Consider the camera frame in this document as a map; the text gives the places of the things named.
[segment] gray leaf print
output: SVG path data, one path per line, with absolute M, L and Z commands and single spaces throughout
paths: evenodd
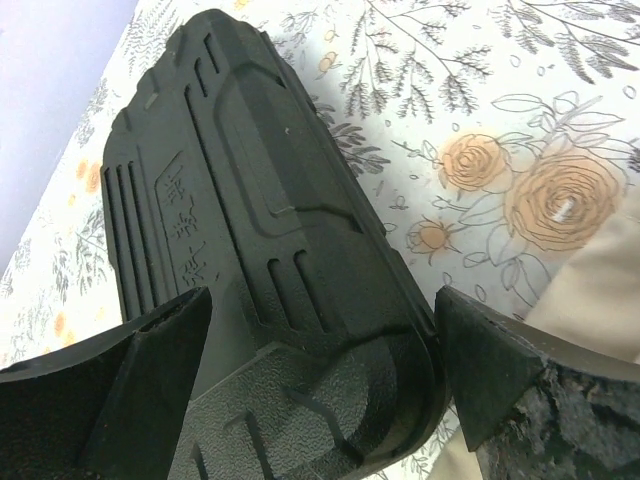
M 29 347 L 38 344 L 44 338 L 51 311 L 49 292 L 40 290 L 29 307 L 18 314 L 14 323 L 14 331 L 17 334 L 11 338 L 12 353 L 9 363 L 24 360 Z
M 102 208 L 93 210 L 82 231 L 76 233 L 77 279 L 80 293 L 84 295 L 98 283 L 107 279 L 107 246 Z
M 124 33 L 124 58 L 129 75 L 142 74 L 151 68 L 165 49 L 165 43 L 178 26 L 178 9 L 173 0 L 155 2 L 141 10 L 127 25 Z

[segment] textured rubber surface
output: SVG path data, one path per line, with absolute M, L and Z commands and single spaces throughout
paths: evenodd
M 127 319 L 213 297 L 170 478 L 359 479 L 432 433 L 431 310 L 266 34 L 217 10 L 181 27 L 102 176 Z

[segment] floral fabric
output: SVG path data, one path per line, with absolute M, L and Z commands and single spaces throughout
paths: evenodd
M 524 317 L 638 181 L 638 0 L 141 0 L 0 282 L 0 366 L 121 321 L 102 150 L 209 8 L 269 33 L 429 301 Z M 457 426 L 375 477 L 427 479 Z

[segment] groove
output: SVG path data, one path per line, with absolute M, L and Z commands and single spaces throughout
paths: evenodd
M 120 238 L 118 236 L 118 228 L 116 225 L 116 218 L 118 218 L 115 214 L 115 209 L 113 207 L 113 199 L 114 198 L 118 198 L 117 194 L 119 192 L 114 192 L 113 190 L 113 180 L 111 178 L 111 169 L 110 168 L 106 168 L 104 171 L 104 186 L 108 192 L 107 195 L 107 208 L 109 209 L 109 216 L 111 217 L 111 224 L 113 226 L 113 246 L 114 246 L 114 250 L 115 250 L 115 258 L 114 261 L 116 263 L 115 267 L 116 267 L 116 271 L 118 272 L 118 275 L 122 278 L 124 277 L 124 272 L 122 271 L 122 264 L 123 264 L 123 259 L 122 259 L 122 248 L 120 245 Z M 123 295 L 122 296 L 123 301 L 122 301 L 122 308 L 124 309 L 123 313 L 123 318 L 125 318 L 126 320 L 132 320 L 131 318 L 131 306 L 129 305 L 129 301 L 128 301 L 128 296 L 127 295 Z
M 209 60 L 211 60 L 211 65 L 213 65 L 213 69 L 216 73 L 220 73 L 220 68 L 218 67 L 218 63 L 216 62 L 216 58 L 213 55 L 213 48 L 211 46 L 211 34 L 208 33 L 206 37 L 204 37 L 204 48 L 207 49 L 207 53 L 209 54 Z
M 202 450 L 200 449 L 200 445 L 197 443 L 193 444 L 191 448 L 191 459 L 195 462 L 196 468 L 198 469 L 198 475 L 200 476 L 200 480 L 209 480 L 209 474 L 207 473 L 207 467 L 204 463 L 204 457 L 202 456 Z
M 140 312 L 136 312 L 136 314 L 142 313 L 144 309 L 144 300 L 142 298 L 142 282 L 140 281 L 140 272 L 138 268 L 138 262 L 135 260 L 135 253 L 131 248 L 131 240 L 133 238 L 132 235 L 132 227 L 131 227 L 131 217 L 127 210 L 127 205 L 124 199 L 124 179 L 122 178 L 122 165 L 118 165 L 116 167 L 116 179 L 118 181 L 118 189 L 120 190 L 120 198 L 122 199 L 122 217 L 124 219 L 124 227 L 127 232 L 127 240 L 129 241 L 129 252 L 131 254 L 131 265 L 133 267 L 133 278 L 136 286 L 136 296 L 138 300 L 138 304 L 140 305 Z
M 340 429 L 340 424 L 338 423 L 338 419 L 336 418 L 335 413 L 329 407 L 313 399 L 311 396 L 303 395 L 302 393 L 296 392 L 295 390 L 287 389 L 286 394 L 298 405 L 301 405 L 310 412 L 313 412 L 316 415 L 322 417 L 322 419 L 329 427 L 329 431 L 331 432 L 331 436 L 333 437 L 333 444 L 336 446 L 336 448 L 356 464 L 362 464 L 362 462 L 364 461 L 363 455 L 353 445 L 351 445 L 346 438 L 344 438 L 342 430 Z
M 258 316 L 258 322 L 262 325 L 265 324 L 264 316 L 261 315 L 258 305 L 256 304 L 258 295 L 256 293 L 256 289 L 251 282 L 251 279 L 248 275 L 247 266 L 245 265 L 242 254 L 240 253 L 240 248 L 238 247 L 238 239 L 233 231 L 233 224 L 231 223 L 231 219 L 229 218 L 229 212 L 224 205 L 224 199 L 222 198 L 222 194 L 220 193 L 220 185 L 216 180 L 216 177 L 213 173 L 211 158 L 209 158 L 209 154 L 207 153 L 207 148 L 204 143 L 204 138 L 202 136 L 202 132 L 200 131 L 200 127 L 198 126 L 198 121 L 196 119 L 195 112 L 193 110 L 193 104 L 190 99 L 191 96 L 191 86 L 187 85 L 184 90 L 184 100 L 187 104 L 187 110 L 189 111 L 189 117 L 191 118 L 191 124 L 193 125 L 193 129 L 196 132 L 196 138 L 198 139 L 198 146 L 200 147 L 200 151 L 202 152 L 202 156 L 204 157 L 205 164 L 207 165 L 207 171 L 209 172 L 209 177 L 211 178 L 211 182 L 213 183 L 213 189 L 216 192 L 216 199 L 218 200 L 218 204 L 220 205 L 220 211 L 222 212 L 222 216 L 224 218 L 225 224 L 227 225 L 227 230 L 229 232 L 229 238 L 231 239 L 231 244 L 233 245 L 233 250 L 236 254 L 236 258 L 238 259 L 238 264 L 240 265 L 240 270 L 242 271 L 242 275 L 245 278 L 245 282 L 247 284 L 247 289 L 249 290 L 249 295 L 251 296 L 251 300 L 254 303 L 254 307 L 256 308 L 256 314 Z
M 202 60 L 200 57 L 196 60 L 195 65 L 193 66 L 194 71 L 196 72 L 196 77 L 198 78 L 198 83 L 200 84 L 200 90 L 202 90 L 202 95 L 205 97 L 209 96 L 209 92 L 207 92 L 207 86 L 202 80 Z
M 289 328 L 292 330 L 298 330 L 293 321 L 294 315 L 291 312 L 291 306 L 289 305 L 289 299 L 286 295 L 285 289 L 282 286 L 282 275 L 281 275 L 282 263 L 277 258 L 272 258 L 267 263 L 267 269 L 269 270 L 269 275 L 271 276 L 271 281 L 273 282 L 273 286 L 276 289 L 276 294 L 278 295 L 278 300 L 280 300 L 280 305 L 282 305 L 282 310 L 284 312 L 284 316 L 287 319 L 287 324 Z
M 273 469 L 269 464 L 269 459 L 267 458 L 267 450 L 264 445 L 264 440 L 262 439 L 262 435 L 260 433 L 260 425 L 258 425 L 258 420 L 253 412 L 247 410 L 243 414 L 238 415 L 233 420 L 225 425 L 225 429 L 237 424 L 244 424 L 247 431 L 249 432 L 249 436 L 251 437 L 251 444 L 253 445 L 253 450 L 256 452 L 256 457 L 258 457 L 258 462 L 260 462 L 260 467 L 262 468 L 262 475 L 265 480 L 276 480 L 273 475 Z
M 306 250 L 300 250 L 296 252 L 293 256 L 293 263 L 296 265 L 296 269 L 298 270 L 298 274 L 302 279 L 302 284 L 304 288 L 307 290 L 307 295 L 309 295 L 309 299 L 311 300 L 311 305 L 313 306 L 313 310 L 316 312 L 316 316 L 318 317 L 318 322 L 320 323 L 320 328 L 324 333 L 328 333 L 331 329 L 329 328 L 329 324 L 327 323 L 327 319 L 325 318 L 322 302 L 320 301 L 320 295 L 317 287 L 311 281 L 309 275 L 309 255 Z
M 151 254 L 149 253 L 149 245 L 148 245 L 149 239 L 147 237 L 145 228 L 143 227 L 140 221 L 140 219 L 142 218 L 142 215 L 140 212 L 140 196 L 138 195 L 138 184 L 136 182 L 135 175 L 133 172 L 133 162 L 129 162 L 128 170 L 129 170 L 129 179 L 131 180 L 131 192 L 133 194 L 133 205 L 135 207 L 135 213 L 136 213 L 136 223 L 139 226 L 140 237 L 142 238 L 142 251 L 144 253 L 145 266 L 147 267 L 146 268 L 147 275 L 149 277 L 149 289 L 151 290 L 151 299 L 153 301 L 152 308 L 155 308 L 160 304 L 160 301 L 158 298 L 158 286 L 156 285 L 157 282 L 156 282 L 155 276 L 153 275 L 153 272 L 151 271 L 151 268 L 147 263 L 151 258 Z

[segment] fern print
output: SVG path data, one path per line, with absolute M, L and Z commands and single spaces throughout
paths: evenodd
M 560 1 L 550 4 L 508 0 L 491 11 L 505 38 L 532 55 L 555 48 L 571 71 L 594 84 L 596 75 L 610 79 L 616 70 L 635 72 L 631 50 L 640 46 L 640 6 L 627 0 Z M 616 33 L 602 25 L 618 24 Z
M 363 135 L 362 127 L 349 122 L 336 125 L 336 109 L 319 101 L 317 95 L 311 95 L 318 117 L 320 117 L 333 136 L 340 153 L 353 174 L 358 177 L 364 173 L 382 173 L 385 165 L 391 163 L 380 155 L 381 148 L 370 145 Z
M 107 279 L 107 247 L 102 208 L 93 210 L 83 229 L 76 233 L 75 260 L 78 286 L 84 295 L 93 286 Z
M 436 117 L 436 97 L 448 111 L 471 114 L 478 108 L 472 85 L 484 81 L 492 71 L 486 63 L 488 46 L 470 46 L 444 56 L 448 22 L 463 15 L 470 6 L 465 1 L 430 4 L 407 2 L 397 13 L 385 12 L 377 2 L 364 0 L 351 34 L 351 54 L 340 88 L 347 96 L 345 114 L 381 114 L 393 102 L 399 118 L 413 117 L 432 123 Z M 392 40 L 400 35 L 411 47 L 400 48 Z
M 165 43 L 178 26 L 175 0 L 158 0 L 147 10 L 140 10 L 125 29 L 123 56 L 129 76 L 142 75 L 160 58 Z

